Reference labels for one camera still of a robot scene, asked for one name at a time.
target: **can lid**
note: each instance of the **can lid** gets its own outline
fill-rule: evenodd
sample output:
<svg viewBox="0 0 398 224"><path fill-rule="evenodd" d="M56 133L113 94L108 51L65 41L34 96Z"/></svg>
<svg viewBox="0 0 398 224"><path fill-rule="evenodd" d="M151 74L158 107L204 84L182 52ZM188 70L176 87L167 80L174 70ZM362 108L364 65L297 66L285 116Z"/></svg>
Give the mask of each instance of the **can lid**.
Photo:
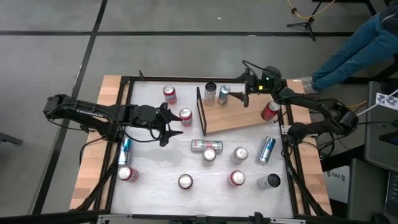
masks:
<svg viewBox="0 0 398 224"><path fill-rule="evenodd" d="M242 146L239 146L235 149L236 151L236 156L240 159L246 159L249 156L249 152L247 149L245 149Z"/></svg>
<svg viewBox="0 0 398 224"><path fill-rule="evenodd" d="M230 90L231 90L231 88L228 85L221 86L221 92L223 92L223 93L229 93Z"/></svg>
<svg viewBox="0 0 398 224"><path fill-rule="evenodd" d="M268 183L273 187L278 187L280 185L280 178L276 174L269 174Z"/></svg>
<svg viewBox="0 0 398 224"><path fill-rule="evenodd" d="M190 188L192 183L193 183L193 180L189 174L182 174L178 178L178 186L180 186L182 189Z"/></svg>
<svg viewBox="0 0 398 224"><path fill-rule="evenodd" d="M180 118L189 118L192 115L192 111L188 108L180 110Z"/></svg>
<svg viewBox="0 0 398 224"><path fill-rule="evenodd" d="M206 89L207 91L216 91L217 86L216 86L215 83L207 83L207 84L205 85L205 89Z"/></svg>
<svg viewBox="0 0 398 224"><path fill-rule="evenodd" d="M244 183L244 181L246 180L246 177L244 176L242 171L236 170L236 171L232 172L231 180L236 185L242 185Z"/></svg>
<svg viewBox="0 0 398 224"><path fill-rule="evenodd" d="M132 170L128 166L122 166L119 168L118 177L121 180L128 180L132 175Z"/></svg>
<svg viewBox="0 0 398 224"><path fill-rule="evenodd" d="M274 101L270 101L268 106L269 106L269 109L271 109L272 111L279 111L279 109L280 109L280 105L275 103Z"/></svg>
<svg viewBox="0 0 398 224"><path fill-rule="evenodd" d="M203 158L212 161L216 159L216 151L214 149L205 149L203 151Z"/></svg>
<svg viewBox="0 0 398 224"><path fill-rule="evenodd" d="M170 93L172 93L173 91L174 91L174 87L173 87L173 86L167 85L167 86L164 86L164 87L163 87L163 92L164 92L164 93L170 94Z"/></svg>

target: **shoe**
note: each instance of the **shoe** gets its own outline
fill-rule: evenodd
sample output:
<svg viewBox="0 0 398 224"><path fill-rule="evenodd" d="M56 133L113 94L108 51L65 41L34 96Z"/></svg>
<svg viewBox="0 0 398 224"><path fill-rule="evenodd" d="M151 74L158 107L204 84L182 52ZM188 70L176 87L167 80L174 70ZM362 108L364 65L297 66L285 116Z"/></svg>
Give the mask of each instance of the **shoe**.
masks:
<svg viewBox="0 0 398 224"><path fill-rule="evenodd" d="M314 94L314 93L318 93L318 91L316 91L312 88L312 83L306 83L306 84L304 84L304 93L305 94Z"/></svg>
<svg viewBox="0 0 398 224"><path fill-rule="evenodd" d="M302 78L297 78L298 80L301 80L301 82L304 84L312 83L312 77L302 77Z"/></svg>

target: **red soda can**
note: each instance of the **red soda can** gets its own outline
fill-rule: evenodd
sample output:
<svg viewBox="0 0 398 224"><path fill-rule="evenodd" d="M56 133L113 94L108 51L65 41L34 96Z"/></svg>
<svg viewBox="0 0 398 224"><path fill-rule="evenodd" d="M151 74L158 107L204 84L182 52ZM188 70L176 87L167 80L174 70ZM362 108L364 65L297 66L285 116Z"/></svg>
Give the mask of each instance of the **red soda can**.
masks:
<svg viewBox="0 0 398 224"><path fill-rule="evenodd" d="M265 121L270 121L280 110L280 105L274 101L268 102L267 106L261 111L261 118Z"/></svg>
<svg viewBox="0 0 398 224"><path fill-rule="evenodd" d="M240 170L232 172L227 178L228 183L233 187L237 187L244 184L245 180L246 176Z"/></svg>
<svg viewBox="0 0 398 224"><path fill-rule="evenodd" d="M138 171L129 166L122 166L118 170L118 177L123 181L134 182L138 179L138 176Z"/></svg>
<svg viewBox="0 0 398 224"><path fill-rule="evenodd" d="M170 105L177 102L177 95L175 94L175 88L172 85L167 85L163 87L163 94L166 102Z"/></svg>
<svg viewBox="0 0 398 224"><path fill-rule="evenodd" d="M192 111L188 108L184 108L180 111L180 118L182 119L182 126L189 127L192 125Z"/></svg>

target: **wooden board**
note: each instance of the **wooden board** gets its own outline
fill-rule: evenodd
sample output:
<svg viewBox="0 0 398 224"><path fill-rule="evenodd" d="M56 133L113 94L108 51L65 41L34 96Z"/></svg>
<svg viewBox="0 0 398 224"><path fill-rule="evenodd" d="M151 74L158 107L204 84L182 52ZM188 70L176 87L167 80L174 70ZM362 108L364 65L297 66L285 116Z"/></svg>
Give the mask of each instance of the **wooden board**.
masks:
<svg viewBox="0 0 398 224"><path fill-rule="evenodd" d="M99 91L99 96L97 103L101 105L114 105L118 97L119 86L120 86L121 76L119 75L105 75L101 89ZM128 88L124 88L124 93L122 97L122 104L126 102ZM97 133L89 133L87 142L94 139L98 139L101 136ZM83 203L84 199L91 193L96 184L100 179L101 168L104 162L106 141L97 141L88 146L86 146L83 159L81 160L81 165L79 173L77 176L75 190L73 191L72 199L70 202L70 209L76 208ZM113 144L111 156L109 160L111 161L114 156L114 152L117 144ZM101 197L101 203L99 208L102 209L105 206L105 201L108 196L109 181L104 186L104 190Z"/></svg>
<svg viewBox="0 0 398 224"><path fill-rule="evenodd" d="M118 96L119 84L121 76L119 75L105 75L97 103L102 105L112 105L116 103ZM297 93L303 93L303 85L299 80L287 80L289 88ZM293 119L295 122L310 123L310 114L308 109L300 106L292 105ZM285 124L288 123L287 116L284 116ZM98 134L90 133L88 141L98 138ZM304 141L315 144L312 138L305 138ZM104 160L104 151L106 142L99 141L86 148L83 155L82 166L80 167L79 174L76 180L75 191L72 197L70 208L79 206L84 199L90 194L93 187L98 182L101 166ZM331 208L326 191L325 181L323 179L323 172L320 165L318 151L313 146L308 144L300 144L298 146L302 160L303 173L306 185L312 195L322 208L331 214ZM295 188L296 198L298 203L298 210L303 214L303 204L299 189Z"/></svg>
<svg viewBox="0 0 398 224"><path fill-rule="evenodd" d="M287 86L296 93L304 93L304 87L300 80L287 80ZM292 105L293 122L311 123L310 112L308 108ZM284 116L284 123L288 124L287 116ZM317 144L314 138L306 137L304 141ZM328 191L326 189L325 180L323 178L323 171L319 160L318 149L314 146L301 143L298 145L300 152L301 163L303 167L304 180L307 189L311 192L315 200L321 207L329 214L332 214ZM298 212L304 214L303 201L299 188L295 184L296 199L298 205Z"/></svg>
<svg viewBox="0 0 398 224"><path fill-rule="evenodd" d="M243 102L233 96L228 97L228 103L221 106L217 103L218 98L215 99L213 106L206 106L203 103L204 118L206 119L206 134L217 131L225 131L234 128L242 128L255 124L262 124L270 121L264 121L260 114L265 105L272 100L268 94L250 95L250 102L247 108L243 107ZM201 119L201 106L198 104Z"/></svg>

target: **person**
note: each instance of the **person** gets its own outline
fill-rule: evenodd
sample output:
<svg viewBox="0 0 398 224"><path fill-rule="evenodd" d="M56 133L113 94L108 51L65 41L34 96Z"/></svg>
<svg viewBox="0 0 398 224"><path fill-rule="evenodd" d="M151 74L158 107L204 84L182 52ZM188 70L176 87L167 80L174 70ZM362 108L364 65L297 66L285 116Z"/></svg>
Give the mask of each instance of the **person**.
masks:
<svg viewBox="0 0 398 224"><path fill-rule="evenodd" d="M305 93L341 83L355 72L398 53L398 0L363 24L312 77L301 78Z"/></svg>

